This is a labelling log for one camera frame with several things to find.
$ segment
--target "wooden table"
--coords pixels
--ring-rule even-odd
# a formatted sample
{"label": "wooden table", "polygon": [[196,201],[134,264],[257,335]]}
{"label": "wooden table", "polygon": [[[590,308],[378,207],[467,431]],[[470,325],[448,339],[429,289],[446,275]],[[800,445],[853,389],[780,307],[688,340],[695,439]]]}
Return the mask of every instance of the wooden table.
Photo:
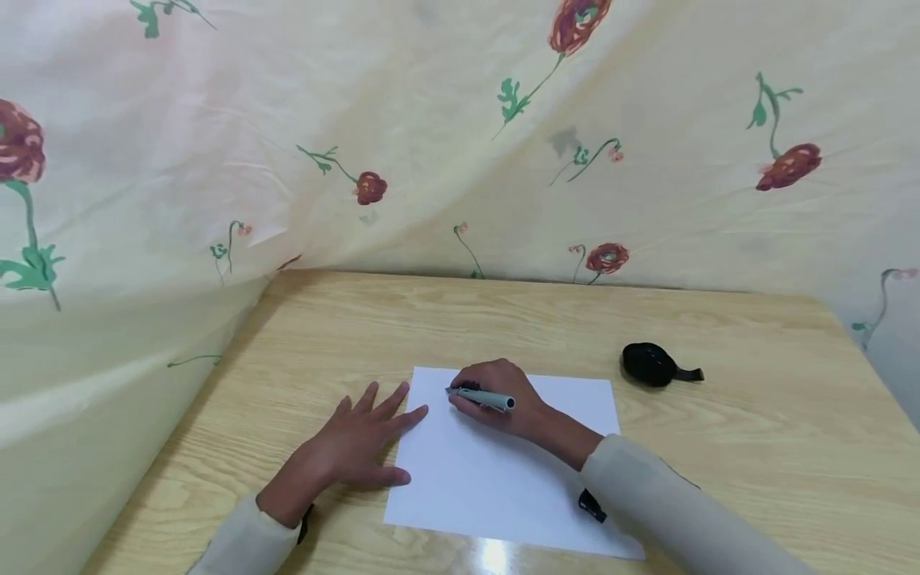
{"label": "wooden table", "polygon": [[[618,353],[644,340],[706,382],[626,383]],[[920,438],[811,298],[307,271],[270,286],[84,573],[184,573],[342,396],[497,356],[613,380],[626,436],[820,572],[920,573]],[[393,527],[385,502],[324,494],[282,573],[677,572],[651,546],[629,562]]]}

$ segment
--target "sheet of paper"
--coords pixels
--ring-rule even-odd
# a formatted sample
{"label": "sheet of paper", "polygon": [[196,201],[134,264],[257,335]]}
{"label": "sheet of paper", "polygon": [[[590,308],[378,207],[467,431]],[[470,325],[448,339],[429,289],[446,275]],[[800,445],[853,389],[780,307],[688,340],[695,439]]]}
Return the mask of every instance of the sheet of paper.
{"label": "sheet of paper", "polygon": [[[406,409],[429,413],[399,443],[397,465],[412,482],[390,489],[384,521],[620,558],[642,546],[611,519],[578,507],[578,474],[530,443],[486,428],[454,409],[444,389],[454,369],[416,367]],[[609,381],[528,375],[546,403],[601,434],[619,433]]]}

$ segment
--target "pen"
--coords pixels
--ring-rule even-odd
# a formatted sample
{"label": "pen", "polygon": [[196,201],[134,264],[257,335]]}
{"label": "pen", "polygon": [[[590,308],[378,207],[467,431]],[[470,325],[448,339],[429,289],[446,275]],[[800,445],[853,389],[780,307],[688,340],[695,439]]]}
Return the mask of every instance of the pen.
{"label": "pen", "polygon": [[511,396],[462,386],[447,387],[444,391],[447,392],[448,396],[460,396],[464,399],[469,399],[473,403],[478,403],[480,406],[488,406],[498,411],[514,411],[514,397]]}

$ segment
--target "sleeve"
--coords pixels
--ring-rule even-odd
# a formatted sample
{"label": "sleeve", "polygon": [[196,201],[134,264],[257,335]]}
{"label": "sleeve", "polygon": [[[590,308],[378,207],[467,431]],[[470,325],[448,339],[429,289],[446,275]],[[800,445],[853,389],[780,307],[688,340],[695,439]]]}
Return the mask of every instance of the sleeve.
{"label": "sleeve", "polygon": [[260,511],[250,495],[224,519],[187,575],[274,575],[297,544],[298,532]]}
{"label": "sleeve", "polygon": [[608,435],[581,471],[623,529],[661,547],[688,573],[804,575],[814,571],[649,450]]}

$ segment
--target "fabric backdrop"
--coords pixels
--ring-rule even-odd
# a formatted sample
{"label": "fabric backdrop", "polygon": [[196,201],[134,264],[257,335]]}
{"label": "fabric backdrop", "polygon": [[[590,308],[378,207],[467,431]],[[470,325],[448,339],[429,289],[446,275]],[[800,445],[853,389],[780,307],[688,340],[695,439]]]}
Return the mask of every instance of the fabric backdrop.
{"label": "fabric backdrop", "polygon": [[0,21],[4,572],[80,570],[285,266],[811,293],[920,422],[913,0]]}

